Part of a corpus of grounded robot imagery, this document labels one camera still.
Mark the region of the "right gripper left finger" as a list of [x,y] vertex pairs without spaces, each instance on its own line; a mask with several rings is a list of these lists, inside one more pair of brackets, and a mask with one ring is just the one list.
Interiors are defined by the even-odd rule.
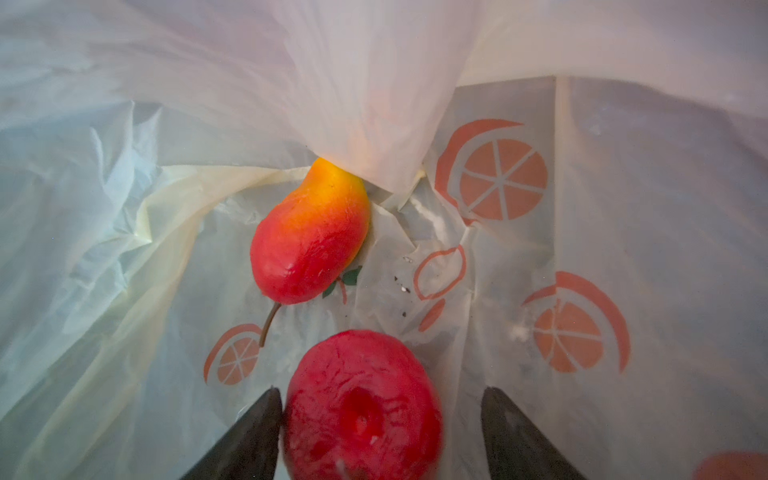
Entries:
[[185,474],[183,480],[273,480],[282,426],[280,390],[271,387]]

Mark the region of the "translucent cream plastic bag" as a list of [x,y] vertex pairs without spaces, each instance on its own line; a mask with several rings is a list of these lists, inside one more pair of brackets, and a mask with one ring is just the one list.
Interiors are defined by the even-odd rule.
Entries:
[[[323,158],[323,293],[259,223]],[[5,1],[1,475],[180,479],[305,352],[398,338],[440,479],[500,388],[589,479],[767,475],[763,1]]]

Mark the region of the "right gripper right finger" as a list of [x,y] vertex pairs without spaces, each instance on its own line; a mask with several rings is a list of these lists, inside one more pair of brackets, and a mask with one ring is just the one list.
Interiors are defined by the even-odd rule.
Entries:
[[586,479],[500,388],[484,390],[481,425],[491,479]]

